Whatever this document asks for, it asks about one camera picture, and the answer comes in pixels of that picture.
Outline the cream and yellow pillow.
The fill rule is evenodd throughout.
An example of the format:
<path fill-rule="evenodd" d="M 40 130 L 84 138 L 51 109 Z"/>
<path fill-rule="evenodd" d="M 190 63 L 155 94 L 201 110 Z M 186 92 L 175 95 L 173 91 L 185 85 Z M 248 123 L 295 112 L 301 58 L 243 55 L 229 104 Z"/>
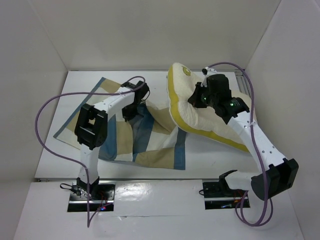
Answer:
<path fill-rule="evenodd" d="M 213 108 L 195 108 L 188 102 L 195 91 L 196 83 L 202 81 L 201 77 L 181 63 L 175 62 L 170 66 L 167 73 L 167 92 L 173 122 L 185 132 L 248 152 L 238 134 L 216 115 Z"/>

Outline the blue beige patchwork pillowcase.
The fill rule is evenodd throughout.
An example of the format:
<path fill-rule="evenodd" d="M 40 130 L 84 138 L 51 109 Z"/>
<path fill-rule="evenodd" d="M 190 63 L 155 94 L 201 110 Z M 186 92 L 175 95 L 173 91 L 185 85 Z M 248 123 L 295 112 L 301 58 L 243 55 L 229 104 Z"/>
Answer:
<path fill-rule="evenodd" d="M 187 134 L 174 124 L 167 104 L 147 100 L 138 105 L 132 120 L 125 121 L 119 111 L 107 126 L 100 160 L 185 170 Z"/>

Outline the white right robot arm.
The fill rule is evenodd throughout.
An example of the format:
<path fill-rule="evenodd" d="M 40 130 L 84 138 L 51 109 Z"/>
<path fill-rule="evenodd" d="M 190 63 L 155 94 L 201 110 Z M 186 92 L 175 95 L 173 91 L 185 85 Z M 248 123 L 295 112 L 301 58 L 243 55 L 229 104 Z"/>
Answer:
<path fill-rule="evenodd" d="M 223 74 L 205 77 L 197 82 L 188 102 L 195 108 L 211 107 L 239 136 L 259 169 L 257 173 L 230 170 L 219 176 L 218 190 L 230 196 L 235 190 L 249 191 L 266 201 L 288 189 L 296 178 L 299 165 L 287 159 L 267 138 L 251 110 L 240 97 L 234 97 L 229 80 Z"/>

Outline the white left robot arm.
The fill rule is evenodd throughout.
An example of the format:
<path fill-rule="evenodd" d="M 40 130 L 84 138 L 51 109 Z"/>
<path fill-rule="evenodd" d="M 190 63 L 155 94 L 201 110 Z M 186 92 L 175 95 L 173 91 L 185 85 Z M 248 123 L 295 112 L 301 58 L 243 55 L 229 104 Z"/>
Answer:
<path fill-rule="evenodd" d="M 108 122 L 118 112 L 125 121 L 133 119 L 138 114 L 138 105 L 149 92 L 144 81 L 136 84 L 126 81 L 105 100 L 93 105 L 85 103 L 80 108 L 74 130 L 81 150 L 76 185 L 86 199 L 92 200 L 99 193 L 99 151 L 108 136 Z"/>

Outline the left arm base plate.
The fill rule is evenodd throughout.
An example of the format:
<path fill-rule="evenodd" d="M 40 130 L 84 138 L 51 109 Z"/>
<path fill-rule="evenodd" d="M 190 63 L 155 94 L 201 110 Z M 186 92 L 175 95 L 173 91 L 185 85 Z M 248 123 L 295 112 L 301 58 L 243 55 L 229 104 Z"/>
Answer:
<path fill-rule="evenodd" d="M 63 190 L 70 191 L 67 212 L 77 213 L 87 211 L 87 193 L 75 183 L 61 183 L 59 186 Z M 89 211 L 113 212 L 115 199 L 115 185 L 103 183 L 89 197 Z"/>

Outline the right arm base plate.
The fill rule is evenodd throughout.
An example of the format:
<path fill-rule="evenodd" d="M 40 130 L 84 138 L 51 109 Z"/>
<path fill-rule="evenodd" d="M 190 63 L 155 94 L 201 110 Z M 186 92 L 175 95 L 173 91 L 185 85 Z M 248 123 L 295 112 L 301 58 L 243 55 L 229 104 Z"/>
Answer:
<path fill-rule="evenodd" d="M 234 209 L 245 192 L 240 189 L 223 191 L 218 181 L 203 181 L 198 193 L 204 197 L 206 210 L 224 210 Z"/>

